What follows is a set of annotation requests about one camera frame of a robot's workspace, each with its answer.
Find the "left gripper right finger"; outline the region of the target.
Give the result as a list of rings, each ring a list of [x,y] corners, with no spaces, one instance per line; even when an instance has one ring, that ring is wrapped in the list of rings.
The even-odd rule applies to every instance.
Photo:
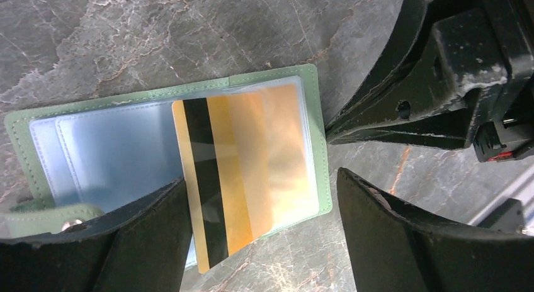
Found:
[[[337,195],[358,291],[532,291],[533,238],[455,222],[340,168]]]

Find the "gold card black stripe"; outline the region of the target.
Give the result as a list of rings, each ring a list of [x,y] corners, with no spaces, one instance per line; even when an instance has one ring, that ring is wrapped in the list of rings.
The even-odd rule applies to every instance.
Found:
[[[205,273],[273,228],[263,99],[177,100],[171,111],[197,266]]]

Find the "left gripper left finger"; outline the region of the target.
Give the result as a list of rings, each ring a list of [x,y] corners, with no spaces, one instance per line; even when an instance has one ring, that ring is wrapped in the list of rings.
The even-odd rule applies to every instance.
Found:
[[[184,181],[62,233],[1,241],[2,291],[178,291],[192,236]]]

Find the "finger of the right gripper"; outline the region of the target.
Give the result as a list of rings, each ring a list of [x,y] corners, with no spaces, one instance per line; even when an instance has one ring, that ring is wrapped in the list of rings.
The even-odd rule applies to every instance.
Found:
[[[533,149],[533,0],[403,0],[333,144]]]

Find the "green card holder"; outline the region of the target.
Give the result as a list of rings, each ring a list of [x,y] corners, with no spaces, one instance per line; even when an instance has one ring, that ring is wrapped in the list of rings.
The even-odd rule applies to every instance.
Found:
[[[317,67],[305,64],[9,113],[4,124],[33,197],[1,211],[1,236],[59,233],[154,192],[182,175],[173,101],[278,81],[294,81],[302,90],[318,209],[285,217],[271,233],[330,212]]]

